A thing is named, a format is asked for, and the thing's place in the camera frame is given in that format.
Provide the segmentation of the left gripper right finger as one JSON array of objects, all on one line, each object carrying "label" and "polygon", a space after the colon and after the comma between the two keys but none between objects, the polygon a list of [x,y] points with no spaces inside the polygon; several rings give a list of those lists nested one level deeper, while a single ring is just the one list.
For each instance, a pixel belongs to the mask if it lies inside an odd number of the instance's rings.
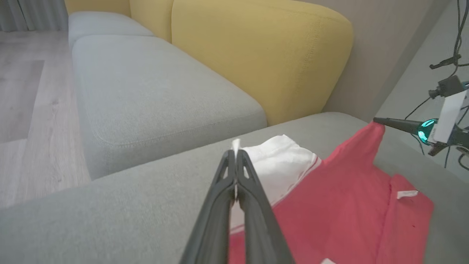
[{"label": "left gripper right finger", "polygon": [[236,157],[237,199],[244,211],[245,263],[294,264],[294,257],[248,154]]}]

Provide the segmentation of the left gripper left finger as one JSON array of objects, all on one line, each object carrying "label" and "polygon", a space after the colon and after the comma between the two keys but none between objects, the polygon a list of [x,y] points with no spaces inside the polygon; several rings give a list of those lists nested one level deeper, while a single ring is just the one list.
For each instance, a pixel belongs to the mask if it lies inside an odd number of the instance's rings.
[{"label": "left gripper left finger", "polygon": [[221,158],[204,199],[181,264],[227,264],[230,212],[235,200],[236,157],[227,150]]}]

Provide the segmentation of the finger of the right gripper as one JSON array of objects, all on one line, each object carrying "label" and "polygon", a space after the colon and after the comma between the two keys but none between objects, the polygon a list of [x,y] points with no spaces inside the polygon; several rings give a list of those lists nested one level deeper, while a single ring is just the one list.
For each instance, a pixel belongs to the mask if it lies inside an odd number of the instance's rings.
[{"label": "finger of the right gripper", "polygon": [[421,127],[421,121],[412,121],[404,119],[394,119],[394,118],[378,118],[374,117],[373,122],[378,124],[392,127],[400,131],[404,131],[409,134],[418,135],[419,127]]}]

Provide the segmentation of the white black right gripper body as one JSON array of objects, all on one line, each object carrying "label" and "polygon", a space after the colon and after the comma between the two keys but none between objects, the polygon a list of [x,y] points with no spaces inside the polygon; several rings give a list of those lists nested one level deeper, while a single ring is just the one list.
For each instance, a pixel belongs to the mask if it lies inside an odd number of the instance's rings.
[{"label": "white black right gripper body", "polygon": [[432,147],[428,152],[431,157],[450,146],[456,146],[463,156],[468,156],[468,129],[462,129],[456,124],[467,95],[468,91],[464,90],[445,97],[439,118],[429,119],[419,125],[417,137],[420,142]]}]

